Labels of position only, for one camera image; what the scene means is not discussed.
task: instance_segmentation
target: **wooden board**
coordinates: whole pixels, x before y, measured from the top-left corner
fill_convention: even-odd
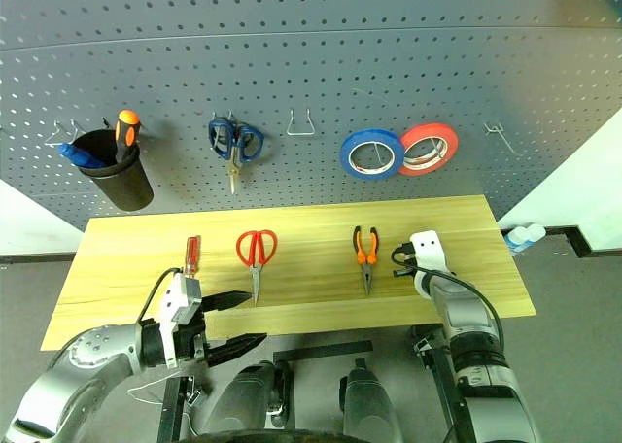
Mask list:
[[[366,247],[371,226],[380,235],[370,297],[352,246],[356,224]],[[251,291],[235,242],[252,229],[271,229],[279,237],[277,253],[261,273],[258,307],[246,302],[211,313],[210,338],[435,322],[432,304],[410,279],[393,278],[390,259],[410,234],[428,229],[438,232],[448,266],[484,292],[502,317],[535,314],[483,195],[104,218],[88,223],[42,349],[58,349],[90,327],[134,322],[159,274],[182,266],[192,235],[202,237],[197,278],[204,295]],[[158,299],[150,310],[155,317]]]

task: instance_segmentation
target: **red scissor handle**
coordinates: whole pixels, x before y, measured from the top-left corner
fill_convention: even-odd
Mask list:
[[[265,248],[263,246],[263,239],[261,238],[263,234],[266,234],[272,238],[272,250],[270,251],[268,257],[265,256]],[[251,248],[249,250],[249,256],[245,258],[242,255],[240,246],[242,245],[242,241],[248,236],[251,236]],[[258,264],[265,265],[274,256],[278,242],[279,241],[276,237],[276,234],[268,229],[264,229],[263,231],[247,231],[237,238],[237,243],[235,244],[235,251],[237,252],[237,256],[240,258],[240,260],[242,260],[242,263],[244,263],[246,266],[255,266],[256,252],[258,253]]]

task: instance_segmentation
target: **screwdriver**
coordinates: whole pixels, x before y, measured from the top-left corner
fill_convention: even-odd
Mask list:
[[[136,144],[138,131],[140,130],[140,118],[132,110],[122,110],[119,112],[117,126],[115,127],[115,141],[117,142],[117,153],[115,159],[121,163],[132,151]]]
[[[186,264],[184,265],[184,275],[194,278],[198,271],[198,255],[201,250],[201,236],[192,236],[186,243]]]

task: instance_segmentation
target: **pliers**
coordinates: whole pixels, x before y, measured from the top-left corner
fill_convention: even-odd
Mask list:
[[[378,247],[380,246],[380,238],[378,237],[378,231],[376,231],[375,227],[369,229],[369,234],[371,236],[371,251],[369,252],[369,255],[367,255],[363,250],[361,227],[355,227],[354,234],[352,235],[354,250],[357,253],[357,263],[361,266],[361,271],[363,273],[363,285],[367,295],[371,292],[371,269],[378,261]]]

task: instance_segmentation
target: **orange pliers handle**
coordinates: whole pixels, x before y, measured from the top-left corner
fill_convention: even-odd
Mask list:
[[[369,252],[369,255],[366,255],[363,250],[361,227],[357,226],[354,228],[352,242],[354,244],[354,250],[357,251],[357,263],[359,265],[363,265],[364,263],[375,265],[378,261],[378,247],[380,246],[380,238],[378,237],[378,231],[375,227],[372,227],[369,230],[369,235],[371,236],[371,251]]]

